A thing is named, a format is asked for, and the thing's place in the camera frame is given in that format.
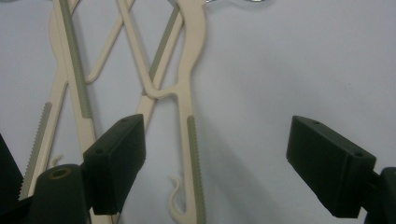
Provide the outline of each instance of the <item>clip jaw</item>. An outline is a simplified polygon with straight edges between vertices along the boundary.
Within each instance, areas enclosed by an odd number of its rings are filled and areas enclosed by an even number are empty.
[[[80,166],[60,165],[41,174],[35,194],[10,204],[0,223],[87,224],[107,217],[97,215],[119,214],[145,159],[143,116],[121,119],[84,153]]]
[[[294,116],[287,159],[333,216],[396,223],[396,168],[376,174],[375,156],[324,124]]]

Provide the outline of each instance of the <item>white surface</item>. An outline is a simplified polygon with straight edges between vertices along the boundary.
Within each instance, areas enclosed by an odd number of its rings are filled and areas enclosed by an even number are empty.
[[[51,1],[0,3],[0,132],[24,172],[56,68]],[[133,13],[152,61],[172,11],[136,1]],[[118,16],[116,1],[82,0],[74,23],[85,72]],[[207,223],[362,223],[337,219],[288,164],[291,116],[317,119],[396,164],[396,2],[281,1],[206,8],[207,40],[193,71],[193,96]],[[174,81],[173,60],[165,86]],[[135,112],[141,84],[122,31],[101,76],[89,86],[96,135]],[[180,175],[177,108],[158,102],[147,132],[147,162],[120,223],[174,223],[167,200]],[[80,163],[68,92],[52,158]]]

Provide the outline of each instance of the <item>gray rubber grip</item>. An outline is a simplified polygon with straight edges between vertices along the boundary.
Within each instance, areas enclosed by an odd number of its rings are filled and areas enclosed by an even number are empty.
[[[155,74],[157,73],[158,66],[160,65],[161,58],[163,57],[163,52],[166,48],[166,43],[168,43],[169,36],[172,33],[172,28],[175,25],[176,18],[180,9],[177,5],[175,5],[174,10],[172,11],[172,15],[169,18],[168,23],[166,24],[165,31],[163,32],[163,38],[161,39],[160,46],[157,48],[157,52],[155,53],[154,60],[152,61],[151,67],[148,71],[149,77],[151,81],[154,80]],[[143,90],[142,95],[147,95],[146,91]]]
[[[201,165],[199,161],[199,151],[194,116],[189,116],[187,118],[187,124],[189,129],[192,179],[194,183],[195,206],[197,209],[197,223],[204,224],[206,223],[205,197],[204,189],[202,186]]]
[[[85,85],[84,72],[82,70],[81,58],[78,51],[78,42],[76,39],[75,29],[72,22],[69,4],[67,1],[59,1],[61,5],[62,16],[64,17],[64,27],[66,30],[67,41],[69,43],[70,54],[72,57],[73,69],[76,76],[78,99],[81,104],[81,113],[84,119],[91,119],[92,112],[88,100],[87,86]]]

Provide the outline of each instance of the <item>serrated edge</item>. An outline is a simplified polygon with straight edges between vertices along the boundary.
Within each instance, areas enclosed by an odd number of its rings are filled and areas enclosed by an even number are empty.
[[[206,223],[205,196],[202,185],[201,165],[198,151],[197,133],[194,116],[187,117],[187,125],[190,140],[192,181],[194,184],[195,206],[197,209],[197,223]]]
[[[25,176],[23,178],[21,186],[20,200],[25,199],[29,196],[29,189],[31,187],[33,175],[35,173],[35,165],[37,163],[37,158],[40,153],[41,144],[43,143],[44,132],[46,131],[51,109],[52,103],[47,102],[44,105],[44,109],[40,118],[40,123],[38,124],[38,129],[35,134],[35,142],[33,143],[32,152],[30,154],[30,159],[28,161]]]
[[[171,17],[169,18],[169,21],[166,24],[165,31],[163,32],[163,38],[161,39],[160,45],[158,46],[157,51],[154,56],[154,60],[152,61],[151,67],[148,71],[151,81],[153,81],[155,78],[155,75],[158,70],[158,66],[160,65],[161,58],[163,57],[163,53],[165,51],[166,44],[168,43],[169,37],[172,34],[172,28],[175,25],[179,11],[180,11],[180,9],[179,9],[178,5],[175,5],[175,7],[172,11]],[[145,90],[143,90],[142,95],[147,95]]]
[[[78,99],[81,105],[81,114],[84,119],[92,118],[91,106],[88,99],[87,86],[85,85],[85,77],[82,69],[81,58],[78,50],[78,42],[76,39],[75,29],[72,22],[72,15],[70,14],[68,1],[59,1],[61,5],[62,16],[64,18],[64,28],[66,30],[66,37],[72,59],[73,70],[76,77],[76,84],[78,90]]]

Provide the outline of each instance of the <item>screw hole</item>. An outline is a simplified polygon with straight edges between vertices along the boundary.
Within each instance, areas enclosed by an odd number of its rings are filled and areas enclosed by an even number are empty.
[[[49,174],[49,179],[61,179],[69,175],[71,170],[69,168],[60,168]]]

